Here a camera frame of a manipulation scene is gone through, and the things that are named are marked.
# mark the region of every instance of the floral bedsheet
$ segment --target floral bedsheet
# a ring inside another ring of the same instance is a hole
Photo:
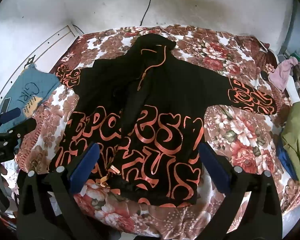
[[[205,138],[217,154],[245,171],[262,173],[269,170],[275,180],[282,213],[300,204],[300,184],[293,181],[276,157],[275,145],[291,103],[285,94],[261,78],[260,71],[270,72],[277,66],[269,44],[255,37],[236,36],[193,26],[126,27],[80,36],[51,70],[92,67],[99,58],[115,58],[125,54],[140,35],[157,33],[177,42],[173,55],[273,95],[278,113],[263,116],[234,107],[212,106],[205,114]],[[67,119],[78,97],[60,86],[42,106],[45,119],[24,142],[17,156],[25,171],[35,168],[46,172],[58,149]],[[88,180],[74,196],[81,210],[120,231],[163,239],[194,239],[211,220],[224,199],[206,170],[198,187],[197,204],[183,208],[162,208],[136,203]],[[249,194],[231,225],[237,228],[246,209]]]

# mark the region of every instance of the brown floral blanket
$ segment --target brown floral blanket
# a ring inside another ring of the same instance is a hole
[[[65,70],[92,67],[98,58],[111,59],[123,55],[138,36],[147,33],[157,33],[176,41],[173,55],[181,60],[207,67],[203,65],[205,58],[211,70],[273,95],[278,114],[270,117],[234,107],[209,107],[204,119],[205,138],[232,165],[252,173],[269,170],[275,180],[283,214],[298,206],[300,184],[290,178],[275,152],[290,101],[260,76],[261,70],[269,72],[277,66],[274,55],[268,51],[268,44],[261,43],[255,37],[192,26],[111,29],[78,37],[51,73],[55,73],[60,66]],[[77,101],[73,90],[61,85],[39,107],[35,115],[39,125],[25,137],[16,157],[23,170],[47,172],[47,165],[58,150],[58,143]],[[249,197],[247,193],[230,230],[239,225]],[[197,204],[190,207],[162,208],[139,204],[100,187],[92,180],[88,180],[74,198],[85,214],[121,231],[161,236],[163,239],[194,239],[213,217],[224,195],[217,191],[204,171],[198,187]]]

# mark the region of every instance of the blue cloth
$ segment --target blue cloth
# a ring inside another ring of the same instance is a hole
[[[34,63],[30,64],[4,97],[4,99],[11,98],[7,111],[18,107],[21,115],[1,125],[0,132],[7,132],[13,126],[29,118],[59,85],[60,81],[56,75],[41,72],[35,68]]]
[[[286,169],[288,174],[292,179],[298,180],[296,171],[294,170],[293,164],[289,158],[287,151],[283,148],[281,133],[279,135],[278,145],[277,145],[277,157],[280,160],[282,166]]]

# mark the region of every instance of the blue t-shirt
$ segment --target blue t-shirt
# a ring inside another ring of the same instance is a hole
[[[37,107],[47,100],[59,85],[60,81],[56,75],[41,72],[35,68],[34,63],[30,64],[17,78],[0,105],[1,113],[4,100],[10,98],[7,111],[18,107],[21,115],[1,125],[0,132],[7,132],[13,126],[30,118]]]

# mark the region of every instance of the bed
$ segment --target bed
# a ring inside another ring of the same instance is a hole
[[[92,67],[99,58],[112,59],[125,54],[134,41],[147,33],[157,33],[176,41],[173,55],[181,60],[209,68],[235,78],[273,96],[278,113],[264,116],[234,107],[212,106],[205,114],[205,138],[215,152],[232,165],[245,171],[262,173],[269,170],[274,178],[282,214],[300,205],[300,184],[291,179],[276,157],[275,146],[281,125],[287,118],[289,98],[261,78],[260,71],[276,68],[277,60],[269,44],[255,37],[236,36],[193,26],[125,27],[79,36],[58,60],[50,73]],[[36,111],[37,128],[25,136],[16,155],[24,171],[48,172],[50,160],[58,150],[69,116],[79,97],[72,89],[60,85]],[[249,193],[229,229],[239,225]],[[93,180],[88,180],[74,196],[82,212],[120,231],[163,239],[194,239],[211,220],[224,199],[206,170],[202,173],[197,204],[183,208],[162,208],[136,203],[116,195]]]

